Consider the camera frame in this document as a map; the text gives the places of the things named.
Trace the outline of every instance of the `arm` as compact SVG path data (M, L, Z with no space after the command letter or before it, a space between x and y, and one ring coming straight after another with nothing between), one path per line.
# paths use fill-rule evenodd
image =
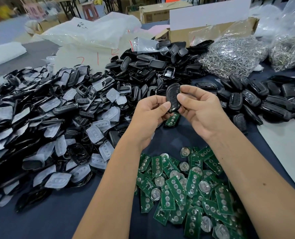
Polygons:
M209 144L261 239L295 238L295 190L234 126L218 98L181 86L180 113Z
M165 102L163 96L150 96L138 102L73 239L129 238L140 154L149 145L157 125L169 118L165 114L171 104Z

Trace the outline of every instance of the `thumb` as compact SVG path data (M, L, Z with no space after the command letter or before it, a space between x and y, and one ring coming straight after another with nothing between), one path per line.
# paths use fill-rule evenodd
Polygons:
M177 94L178 102L187 109L197 111L201 107L202 101L193 100L183 94Z
M164 116L169 109L171 108L171 103L169 101L161 104L158 108L154 109L154 112L156 113L157 117L160 118Z

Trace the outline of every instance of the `red plastic stool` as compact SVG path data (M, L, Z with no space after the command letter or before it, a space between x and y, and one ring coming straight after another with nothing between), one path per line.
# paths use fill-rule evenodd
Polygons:
M93 2L83 3L82 11L84 14L84 18L88 21L94 21L100 18Z

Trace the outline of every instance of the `fingernail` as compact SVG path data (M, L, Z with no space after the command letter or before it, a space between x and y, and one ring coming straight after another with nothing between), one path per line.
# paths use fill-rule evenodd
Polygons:
M169 101L165 102L163 105L165 106L166 109L171 108L171 103Z
M177 94L177 99L180 99L181 101L183 101L185 99L185 96L181 93Z

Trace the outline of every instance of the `gray table surface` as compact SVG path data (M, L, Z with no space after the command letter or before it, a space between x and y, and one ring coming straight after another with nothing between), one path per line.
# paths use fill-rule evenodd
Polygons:
M41 59L45 59L46 56L50 56L53 52L56 53L58 50L58 46L49 41L25 44L24 46L28 52L15 60L0 65L0 75L27 66L42 66L45 63ZM265 67L263 72L254 72L250 78L253 80L265 80L275 73L267 65L263 66ZM278 72L278 74L295 76L295 69ZM211 75L202 78L202 81L207 80L215 82L214 76ZM295 188L295 183L286 173L255 125L248 125L247 138L269 163L273 165L281 176ZM173 157L181 159L179 151L182 147L186 146L199 146L202 148L206 146L206 143L196 134L191 125L184 118L181 118L177 128L165 130L161 127L157 129L151 144L146 148L145 152L153 156L161 153L168 153ZM82 188L54 191L52 195L41 204L19 214L14 212L14 205L19 197L19 195L15 195L5 207L0 208L0 239L72 238L99 185L100 179L99 176L96 176ZM129 238L183 238L182 227L175 227L171 223L167 223L164 227L154 220L153 215L155 210L156 205L150 213L141 214L139 209L139 197L134 196ZM249 235L250 238L258 238L251 225L249 225Z

